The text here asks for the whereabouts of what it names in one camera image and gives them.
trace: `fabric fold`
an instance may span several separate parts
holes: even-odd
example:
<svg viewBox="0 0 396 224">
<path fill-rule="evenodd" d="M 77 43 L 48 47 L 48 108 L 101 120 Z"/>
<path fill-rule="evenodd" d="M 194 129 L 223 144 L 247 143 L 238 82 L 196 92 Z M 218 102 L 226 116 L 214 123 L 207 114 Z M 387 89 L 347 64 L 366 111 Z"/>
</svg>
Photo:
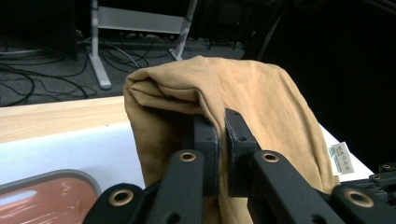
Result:
<svg viewBox="0 0 396 224">
<path fill-rule="evenodd" d="M 205 200 L 205 223 L 251 222 L 246 199 L 228 197 L 225 108 L 241 113 L 262 149 L 282 153 L 313 188 L 329 193 L 339 184 L 318 121 L 278 66 L 199 56 L 132 73 L 124 97 L 147 186 L 192 132 L 193 114 L 214 125 L 223 145 L 219 197 Z"/>
</svg>

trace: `clothing tag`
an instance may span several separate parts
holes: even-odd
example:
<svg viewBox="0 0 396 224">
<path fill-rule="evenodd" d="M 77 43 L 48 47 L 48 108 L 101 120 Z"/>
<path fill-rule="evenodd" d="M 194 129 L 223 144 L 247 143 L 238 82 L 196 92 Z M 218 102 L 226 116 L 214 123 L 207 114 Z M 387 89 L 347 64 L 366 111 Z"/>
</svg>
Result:
<svg viewBox="0 0 396 224">
<path fill-rule="evenodd" d="M 342 142 L 328 147 L 330 161 L 332 162 L 333 175 L 346 175 L 355 173 L 349 156 L 347 143 Z"/>
</svg>

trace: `gray carpet floor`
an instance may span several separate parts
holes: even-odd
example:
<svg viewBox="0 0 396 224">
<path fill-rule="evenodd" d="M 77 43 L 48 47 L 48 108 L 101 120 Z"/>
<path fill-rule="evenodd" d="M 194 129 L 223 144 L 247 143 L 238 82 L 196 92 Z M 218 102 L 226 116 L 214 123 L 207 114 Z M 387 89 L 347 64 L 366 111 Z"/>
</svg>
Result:
<svg viewBox="0 0 396 224">
<path fill-rule="evenodd" d="M 90 40 L 78 41 L 78 59 L 74 61 L 9 36 L 0 38 L 4 43 L 0 44 L 0 106 L 122 95 L 125 78 L 138 69 L 136 65 L 143 68 L 173 62 L 168 50 L 177 44 L 172 38 L 156 35 L 101 37 L 99 54 L 112 83 L 110 90 L 102 90 L 88 58 Z M 244 54 L 239 43 L 235 49 L 232 43 L 208 46 L 207 40 L 188 39 L 182 58 L 241 59 Z"/>
</svg>

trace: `wooden tabletop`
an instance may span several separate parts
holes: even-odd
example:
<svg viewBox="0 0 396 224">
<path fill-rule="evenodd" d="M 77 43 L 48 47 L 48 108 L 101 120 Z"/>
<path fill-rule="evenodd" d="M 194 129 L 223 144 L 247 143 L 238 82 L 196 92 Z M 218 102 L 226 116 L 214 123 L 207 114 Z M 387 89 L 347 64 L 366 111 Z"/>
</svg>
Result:
<svg viewBox="0 0 396 224">
<path fill-rule="evenodd" d="M 0 143 L 124 121 L 123 96 L 0 107 Z"/>
</svg>

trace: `towel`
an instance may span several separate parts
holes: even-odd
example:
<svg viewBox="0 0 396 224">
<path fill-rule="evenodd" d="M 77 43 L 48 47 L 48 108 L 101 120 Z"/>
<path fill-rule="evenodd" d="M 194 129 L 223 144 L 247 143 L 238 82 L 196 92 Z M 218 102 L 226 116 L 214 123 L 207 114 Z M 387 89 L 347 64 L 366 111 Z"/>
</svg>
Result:
<svg viewBox="0 0 396 224">
<path fill-rule="evenodd" d="M 198 56 L 135 71 L 126 78 L 125 109 L 146 186 L 163 177 L 170 156 L 205 116 L 223 145 L 219 197 L 205 198 L 204 223 L 251 223 L 247 199 L 228 196 L 225 108 L 238 111 L 263 149 L 283 154 L 315 189 L 330 193 L 332 175 L 313 112 L 282 68 L 267 63 Z"/>
</svg>

